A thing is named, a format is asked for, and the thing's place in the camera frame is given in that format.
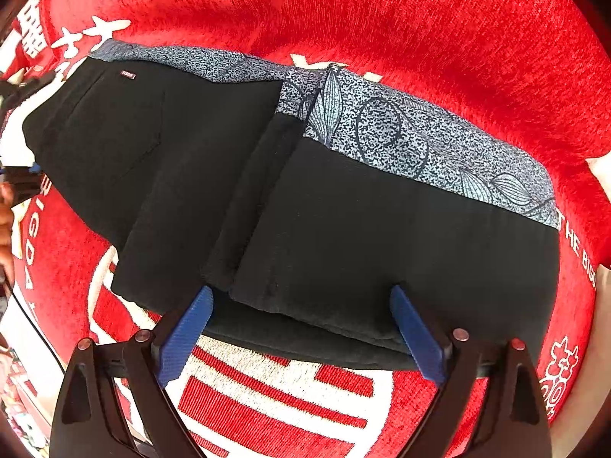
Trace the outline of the black pants with patterned trim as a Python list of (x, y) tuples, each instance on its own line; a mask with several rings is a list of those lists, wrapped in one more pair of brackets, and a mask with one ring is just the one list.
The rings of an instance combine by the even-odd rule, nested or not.
[(204, 286), (207, 334), (365, 369), (414, 363), (390, 293), (537, 355), (556, 297), (554, 191), (524, 151), (331, 65), (107, 42), (25, 120), (36, 162), (165, 313)]

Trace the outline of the beige pillow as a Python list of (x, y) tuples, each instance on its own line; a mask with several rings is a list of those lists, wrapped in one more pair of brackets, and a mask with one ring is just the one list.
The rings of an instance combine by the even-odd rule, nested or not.
[(610, 153), (586, 159), (592, 176), (598, 182), (592, 204), (592, 238), (598, 261), (610, 267)]

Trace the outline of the red bedspread with white characters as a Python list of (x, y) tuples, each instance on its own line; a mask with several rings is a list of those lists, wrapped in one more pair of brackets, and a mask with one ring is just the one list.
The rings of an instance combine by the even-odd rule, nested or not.
[[(582, 3), (11, 0), (5, 30), (13, 59), (3, 76), (20, 85), (51, 70), (56, 75), (1, 120), (1, 162), (37, 163), (23, 132), (26, 118), (107, 42), (208, 48), (306, 70), (335, 65), (455, 114), (527, 153), (552, 183), (557, 290), (541, 351), (528, 351), (550, 457), (563, 457), (587, 425), (575, 393), (584, 354), (602, 343), (595, 317), (610, 303), (596, 285), (606, 266), (593, 245), (598, 182), (586, 162), (610, 153), (610, 33), (588, 20)], [(53, 420), (81, 339), (129, 340), (200, 293), (165, 313), (116, 295), (117, 249), (87, 226), (44, 171), (39, 194), (16, 201), (1, 221), (1, 273), (15, 284), (2, 296), (9, 305), (2, 328)], [(284, 358), (209, 336), (211, 318), (165, 388), (202, 457), (401, 457), (437, 392), (413, 358), (412, 368), (396, 370)], [(487, 383), (475, 382), (444, 457), (464, 457)], [(114, 387), (138, 449), (154, 456), (128, 381), (115, 379)]]

